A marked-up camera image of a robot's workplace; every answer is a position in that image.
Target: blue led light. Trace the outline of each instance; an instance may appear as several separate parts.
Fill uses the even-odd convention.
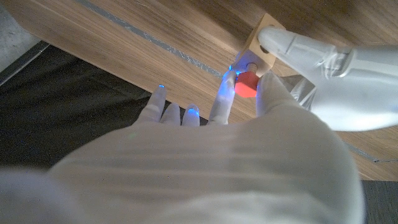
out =
[[[190,108],[189,110],[188,110],[188,113],[194,113],[194,114],[196,114],[197,116],[199,116],[199,112],[197,112],[195,109],[193,109],[193,108]]]

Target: black floor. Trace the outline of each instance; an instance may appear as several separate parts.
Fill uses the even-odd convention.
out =
[[[98,136],[131,125],[149,95],[50,46],[0,86],[0,166],[48,169]],[[363,186],[367,222],[398,223],[398,183]]]

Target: wooden surface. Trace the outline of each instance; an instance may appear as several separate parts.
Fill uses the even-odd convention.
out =
[[[220,79],[72,0],[0,0],[22,27],[118,77],[168,100],[196,103],[208,117]],[[223,73],[252,28],[268,12],[287,30],[337,45],[398,44],[398,3],[390,1],[127,1],[91,0],[131,24]],[[273,70],[295,74],[282,62]],[[253,99],[236,97],[230,121],[254,117]],[[398,180],[398,127],[338,133],[368,156],[353,152],[361,177]]]

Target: red knob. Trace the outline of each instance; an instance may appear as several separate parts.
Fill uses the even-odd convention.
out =
[[[243,98],[255,97],[259,80],[252,71],[240,73],[236,79],[235,93]]]

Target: wooden block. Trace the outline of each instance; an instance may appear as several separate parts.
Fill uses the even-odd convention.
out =
[[[235,63],[232,64],[232,68],[245,72],[249,63],[255,63],[257,65],[256,75],[261,77],[268,70],[272,68],[275,63],[275,56],[268,53],[265,49],[260,46],[260,42],[257,38],[260,30],[267,26],[274,26],[281,29],[286,29],[271,15],[265,14],[258,25],[251,32],[248,40],[246,41],[243,50],[238,53]]]

